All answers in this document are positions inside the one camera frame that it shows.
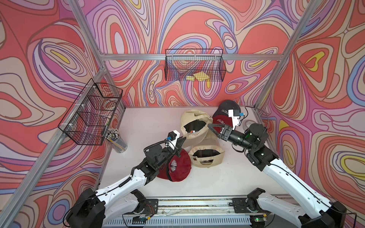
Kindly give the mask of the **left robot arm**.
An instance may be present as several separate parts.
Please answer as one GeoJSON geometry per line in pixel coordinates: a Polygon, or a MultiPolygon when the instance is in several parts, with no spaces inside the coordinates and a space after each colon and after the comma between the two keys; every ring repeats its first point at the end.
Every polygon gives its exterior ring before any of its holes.
{"type": "Polygon", "coordinates": [[[85,189],[65,213],[64,226],[70,228],[100,228],[114,218],[133,211],[141,212],[145,197],[139,188],[153,181],[160,169],[179,156],[186,137],[169,138],[144,148],[145,158],[131,173],[119,181],[98,190],[85,189]]]}

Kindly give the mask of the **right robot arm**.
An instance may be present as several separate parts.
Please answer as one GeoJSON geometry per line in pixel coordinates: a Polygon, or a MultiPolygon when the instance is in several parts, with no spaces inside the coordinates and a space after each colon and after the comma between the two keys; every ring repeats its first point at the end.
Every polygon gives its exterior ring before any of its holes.
{"type": "Polygon", "coordinates": [[[208,127],[218,138],[247,150],[246,157],[250,163],[271,177],[298,203],[288,203],[256,188],[247,198],[250,210],[272,212],[298,228],[344,227],[347,208],[315,191],[289,169],[265,145],[269,135],[262,124],[253,123],[243,133],[226,124],[210,123],[208,127]]]}

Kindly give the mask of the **dark red cap front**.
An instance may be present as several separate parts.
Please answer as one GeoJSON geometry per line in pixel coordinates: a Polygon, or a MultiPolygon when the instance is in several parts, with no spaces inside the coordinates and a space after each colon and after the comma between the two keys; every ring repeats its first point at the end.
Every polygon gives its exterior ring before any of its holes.
{"type": "Polygon", "coordinates": [[[181,182],[190,174],[192,163],[186,150],[182,149],[180,156],[175,155],[158,174],[158,178],[171,182],[181,182]]]}

